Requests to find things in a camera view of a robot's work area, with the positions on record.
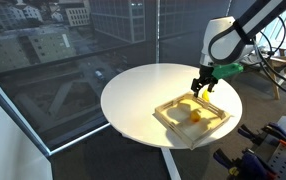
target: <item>cable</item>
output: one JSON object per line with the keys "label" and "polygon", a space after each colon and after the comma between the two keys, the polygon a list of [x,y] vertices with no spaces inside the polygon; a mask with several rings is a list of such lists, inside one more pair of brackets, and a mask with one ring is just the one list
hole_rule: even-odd
{"label": "cable", "polygon": [[255,53],[258,54],[258,56],[261,58],[262,62],[264,62],[264,64],[266,65],[266,67],[268,67],[268,69],[269,69],[270,71],[272,71],[277,77],[283,79],[283,80],[286,82],[286,78],[283,77],[282,75],[280,75],[278,72],[276,72],[276,71],[271,67],[271,65],[266,61],[266,59],[263,57],[263,55],[261,54],[261,52],[258,50],[258,47],[257,47],[256,44],[254,45],[254,48],[255,48]]}
{"label": "cable", "polygon": [[281,43],[279,44],[279,46],[274,50],[274,53],[273,54],[275,54],[276,53],[276,51],[278,51],[279,49],[280,49],[280,47],[282,46],[282,44],[283,44],[283,42],[284,42],[284,39],[285,39],[285,37],[286,37],[286,26],[285,26],[285,23],[284,23],[284,20],[280,17],[280,16],[277,16],[278,18],[279,18],[279,20],[281,21],[281,23],[282,23],[282,26],[283,26],[283,38],[282,38],[282,40],[281,40]]}
{"label": "cable", "polygon": [[[254,43],[254,48],[255,48],[255,51],[256,51],[256,52],[258,53],[258,55],[260,56],[260,58],[263,59],[263,61],[264,61],[265,63],[267,63],[266,60],[263,58],[261,52],[258,50],[258,47],[257,47],[256,43]],[[271,68],[270,70],[274,70],[268,63],[265,64],[265,65],[267,65],[269,68]],[[279,84],[271,77],[271,75],[267,72],[267,70],[266,70],[265,67],[263,66],[263,62],[260,63],[260,66],[261,66],[261,68],[263,69],[265,75],[266,75],[277,87],[279,87],[279,88],[282,89],[284,92],[286,92],[286,89],[283,88],[281,85],[279,85]]]}
{"label": "cable", "polygon": [[269,55],[269,59],[271,58],[271,56],[272,56],[272,53],[271,52],[273,52],[272,51],[272,44],[271,44],[271,42],[270,42],[270,40],[269,40],[269,38],[267,38],[267,36],[262,32],[262,31],[260,31],[260,33],[262,34],[262,36],[266,39],[266,41],[267,41],[267,43],[269,44],[269,47],[270,47],[270,51],[269,51],[269,53],[268,53],[268,55]]}

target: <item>green mount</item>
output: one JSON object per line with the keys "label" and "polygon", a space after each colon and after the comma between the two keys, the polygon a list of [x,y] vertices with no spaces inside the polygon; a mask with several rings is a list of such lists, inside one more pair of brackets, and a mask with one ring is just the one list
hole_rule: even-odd
{"label": "green mount", "polygon": [[232,63],[229,65],[215,66],[212,75],[216,79],[222,79],[237,73],[241,73],[242,71],[243,71],[243,66],[241,66],[239,63]]}

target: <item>white round table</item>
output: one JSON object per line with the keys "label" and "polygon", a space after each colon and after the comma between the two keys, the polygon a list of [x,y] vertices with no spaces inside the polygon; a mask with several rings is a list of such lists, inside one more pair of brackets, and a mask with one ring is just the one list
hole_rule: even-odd
{"label": "white round table", "polygon": [[[192,80],[198,76],[198,68],[180,64],[149,64],[129,69],[105,86],[101,96],[103,113],[117,131],[134,141],[160,148],[188,148],[153,114],[155,107],[191,91]],[[213,90],[210,102],[232,116],[198,147],[228,134],[242,115],[241,100],[227,82],[219,80]]]}

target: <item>glass window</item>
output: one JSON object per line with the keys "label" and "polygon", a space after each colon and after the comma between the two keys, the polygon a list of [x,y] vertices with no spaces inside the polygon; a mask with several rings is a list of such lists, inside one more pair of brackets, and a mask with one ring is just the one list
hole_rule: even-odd
{"label": "glass window", "polygon": [[[83,3],[59,4],[64,21],[29,19],[15,31],[13,22],[0,21],[0,26],[11,27],[0,31],[0,85],[49,149],[107,123],[100,95],[120,69],[156,62],[155,8],[135,2],[140,16],[133,27],[128,3],[89,0],[92,17]],[[5,56],[12,60],[4,61]],[[97,70],[104,79],[95,77]]]}

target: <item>floor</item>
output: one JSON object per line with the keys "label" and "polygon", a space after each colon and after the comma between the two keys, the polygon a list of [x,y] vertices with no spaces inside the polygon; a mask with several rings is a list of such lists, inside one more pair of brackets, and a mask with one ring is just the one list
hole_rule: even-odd
{"label": "floor", "polygon": [[[251,72],[227,81],[242,101],[239,125],[259,130],[266,123],[286,116],[286,93],[281,91],[281,99],[274,100],[270,82]],[[234,129],[210,145],[193,151],[171,150],[171,153],[183,180],[216,180],[225,179],[228,172],[213,159],[214,151],[221,148],[230,159],[236,159],[242,156],[242,150],[251,146]],[[55,180],[170,179],[160,149],[125,139],[112,127],[53,155],[50,161]]]}

